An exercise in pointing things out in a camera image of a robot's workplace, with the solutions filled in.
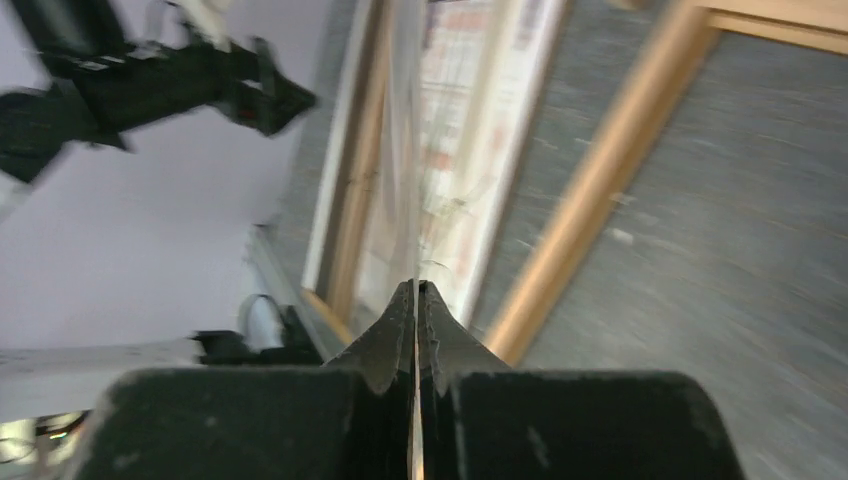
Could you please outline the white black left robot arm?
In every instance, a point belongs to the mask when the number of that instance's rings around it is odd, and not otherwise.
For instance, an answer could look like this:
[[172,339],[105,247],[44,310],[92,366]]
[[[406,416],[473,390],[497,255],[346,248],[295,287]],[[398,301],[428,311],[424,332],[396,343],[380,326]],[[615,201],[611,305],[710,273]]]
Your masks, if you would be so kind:
[[1,96],[1,193],[10,214],[70,142],[125,149],[127,131],[202,106],[266,137],[311,110],[316,95],[277,67],[269,43],[235,43],[225,1],[178,1],[181,47],[160,39],[164,1],[148,32],[130,39],[108,1],[15,1],[11,5],[49,75],[43,89]]

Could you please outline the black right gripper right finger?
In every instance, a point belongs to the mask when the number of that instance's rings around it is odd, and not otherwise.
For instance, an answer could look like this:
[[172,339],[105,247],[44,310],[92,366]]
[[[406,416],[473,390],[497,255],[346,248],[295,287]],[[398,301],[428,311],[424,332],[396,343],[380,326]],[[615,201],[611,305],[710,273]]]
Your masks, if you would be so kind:
[[520,370],[418,297],[424,475],[429,479],[740,479],[712,398],[663,370]]

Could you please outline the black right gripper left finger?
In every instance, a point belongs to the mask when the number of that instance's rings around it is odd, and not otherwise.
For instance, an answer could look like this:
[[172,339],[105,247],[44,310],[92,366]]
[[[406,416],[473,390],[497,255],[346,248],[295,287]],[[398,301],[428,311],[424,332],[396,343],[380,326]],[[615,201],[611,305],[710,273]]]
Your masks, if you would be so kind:
[[406,479],[414,284],[323,366],[136,370],[94,408],[76,479]]

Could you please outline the wooden picture frame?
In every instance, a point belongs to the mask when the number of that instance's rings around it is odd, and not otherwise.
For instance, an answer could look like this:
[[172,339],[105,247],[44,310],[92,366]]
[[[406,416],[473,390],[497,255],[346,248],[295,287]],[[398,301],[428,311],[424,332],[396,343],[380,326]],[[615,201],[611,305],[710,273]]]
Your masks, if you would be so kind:
[[719,35],[731,31],[844,55],[844,1],[672,1],[596,129],[557,210],[489,327],[516,365],[604,226]]

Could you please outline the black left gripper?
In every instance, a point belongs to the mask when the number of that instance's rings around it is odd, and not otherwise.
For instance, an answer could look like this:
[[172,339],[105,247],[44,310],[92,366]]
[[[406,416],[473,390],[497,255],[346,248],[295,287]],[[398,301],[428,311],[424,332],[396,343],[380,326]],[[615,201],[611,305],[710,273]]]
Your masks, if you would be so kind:
[[221,94],[213,105],[232,122],[273,137],[313,109],[317,96],[282,73],[267,40],[251,41],[250,49],[232,43],[215,53]]

